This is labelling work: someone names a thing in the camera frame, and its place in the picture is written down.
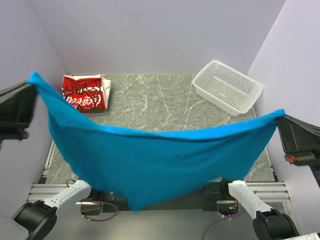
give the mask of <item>blue cloth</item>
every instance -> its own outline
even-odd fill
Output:
[[[147,132],[98,125],[67,103],[36,72],[56,146],[72,171],[96,190],[128,199],[133,210],[190,193],[209,180],[243,179],[276,130],[268,115],[199,130]]]

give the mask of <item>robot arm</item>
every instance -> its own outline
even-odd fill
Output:
[[[229,183],[228,192],[253,219],[253,229],[259,240],[320,240],[317,233],[300,236],[288,215],[264,203],[244,181]]]
[[[13,216],[13,220],[27,230],[27,240],[43,240],[53,229],[57,218],[77,202],[87,198],[91,186],[78,180],[55,196],[34,203],[24,204]]]

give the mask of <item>perforated basket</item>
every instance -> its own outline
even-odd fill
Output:
[[[208,63],[192,84],[197,94],[232,116],[248,112],[263,90],[259,82],[216,60]]]

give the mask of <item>metal frame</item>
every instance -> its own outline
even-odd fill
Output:
[[[52,154],[55,152],[56,150],[56,144],[55,142],[52,140],[51,142],[51,145],[50,145],[50,149],[49,149],[49,152],[48,152],[48,156],[46,158],[46,162],[45,162],[45,167],[49,167],[50,168],[50,165],[51,165],[51,162],[52,162]]]
[[[297,219],[291,206],[290,197],[284,182],[247,182],[248,187],[265,203],[282,203],[284,211],[290,216],[298,228]],[[48,199],[59,194],[67,187],[66,184],[33,184],[27,202]],[[233,201],[217,201],[217,204],[230,204]],[[81,205],[95,205],[92,202],[77,202]]]

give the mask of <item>cable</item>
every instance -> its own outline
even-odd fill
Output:
[[[92,222],[105,222],[105,221],[111,220],[117,215],[117,213],[119,211],[118,207],[116,205],[114,205],[113,203],[111,203],[111,202],[107,202],[107,201],[92,201],[92,200],[85,200],[85,201],[86,202],[90,202],[90,203],[95,203],[95,204],[107,204],[107,205],[110,205],[110,206],[114,207],[114,209],[115,209],[114,214],[112,216],[110,216],[110,217],[105,218],[105,219],[93,219],[93,218],[90,218],[88,216],[82,215],[83,218],[85,218],[85,219],[87,219],[89,221],[92,221]]]
[[[203,231],[203,234],[202,234],[202,237],[201,237],[201,240],[205,240],[205,237],[206,237],[206,234],[207,232],[209,231],[210,228],[212,228],[213,226],[217,225],[218,223],[220,223],[221,221],[223,220],[226,220],[226,219],[235,219],[237,217],[240,217],[242,214],[244,214],[246,211],[245,210],[242,210],[242,211],[239,211],[238,213],[236,214],[233,214],[233,215],[230,215],[230,216],[225,216],[213,223],[211,223],[209,226],[207,226],[205,228],[205,230]]]
[[[68,179],[67,181],[66,181],[66,186],[69,188],[70,186],[69,186],[69,181],[72,181],[73,183],[75,183],[76,181],[75,180],[73,180],[72,178],[70,178],[70,179]]]

